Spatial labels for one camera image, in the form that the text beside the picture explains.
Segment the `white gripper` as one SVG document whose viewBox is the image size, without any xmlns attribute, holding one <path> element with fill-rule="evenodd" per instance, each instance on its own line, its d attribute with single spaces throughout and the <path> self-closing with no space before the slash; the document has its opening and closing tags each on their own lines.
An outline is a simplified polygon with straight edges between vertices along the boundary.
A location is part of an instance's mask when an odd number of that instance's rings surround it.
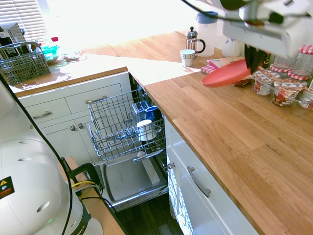
<svg viewBox="0 0 313 235">
<path fill-rule="evenodd" d="M 270 14 L 267 19 L 247 21 L 223 18 L 223 33 L 245 44 L 246 67 L 251 68 L 253 63 L 256 71 L 262 61 L 262 51 L 282 57 L 294 56 L 306 34 L 302 24 L 311 18 L 310 14 Z"/>
</svg>

